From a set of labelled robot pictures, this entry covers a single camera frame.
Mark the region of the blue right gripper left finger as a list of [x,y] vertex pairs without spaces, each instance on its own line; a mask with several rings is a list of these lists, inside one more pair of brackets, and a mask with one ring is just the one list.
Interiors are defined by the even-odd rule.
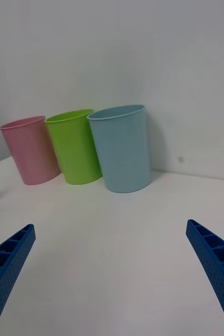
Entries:
[[35,228],[28,224],[0,244],[0,316],[35,242]]

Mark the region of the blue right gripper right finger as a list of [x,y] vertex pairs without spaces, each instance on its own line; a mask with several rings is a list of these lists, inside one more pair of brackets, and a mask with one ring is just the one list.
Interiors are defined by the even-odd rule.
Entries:
[[187,222],[186,236],[224,312],[224,240],[192,219]]

